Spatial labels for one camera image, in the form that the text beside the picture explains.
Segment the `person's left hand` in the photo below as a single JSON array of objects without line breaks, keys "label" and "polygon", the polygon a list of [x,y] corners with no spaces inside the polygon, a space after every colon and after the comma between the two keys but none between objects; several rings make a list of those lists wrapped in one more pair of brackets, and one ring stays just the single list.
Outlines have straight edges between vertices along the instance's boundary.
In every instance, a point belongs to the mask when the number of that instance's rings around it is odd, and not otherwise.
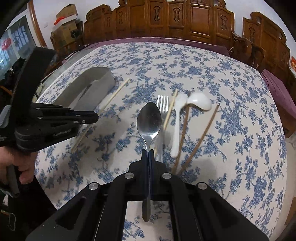
[{"label": "person's left hand", "polygon": [[21,172],[19,180],[21,184],[29,184],[34,179],[35,162],[38,152],[29,153],[27,155],[11,149],[9,147],[1,147],[1,183],[7,184],[6,168],[14,165]]}]

